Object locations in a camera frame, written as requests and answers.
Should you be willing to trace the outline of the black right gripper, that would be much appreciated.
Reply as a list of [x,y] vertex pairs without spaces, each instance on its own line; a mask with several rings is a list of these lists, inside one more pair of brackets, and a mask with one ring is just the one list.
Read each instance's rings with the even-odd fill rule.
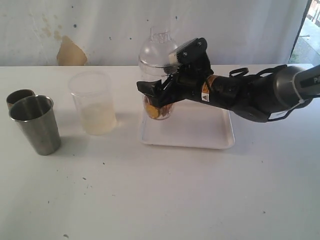
[[207,55],[208,43],[199,37],[197,43],[198,56],[190,63],[175,65],[177,71],[162,80],[138,81],[137,90],[149,96],[150,104],[157,108],[174,104],[182,100],[201,101],[201,88],[207,77],[213,74]]

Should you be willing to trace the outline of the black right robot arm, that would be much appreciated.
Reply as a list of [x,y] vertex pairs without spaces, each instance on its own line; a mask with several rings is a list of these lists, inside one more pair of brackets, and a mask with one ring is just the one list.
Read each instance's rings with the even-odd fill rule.
[[283,64],[255,74],[243,67],[221,76],[211,68],[207,47],[203,37],[179,46],[169,55],[177,71],[165,81],[138,81],[138,91],[155,110],[190,100],[257,123],[272,122],[274,113],[287,117],[320,96],[319,66],[304,70]]

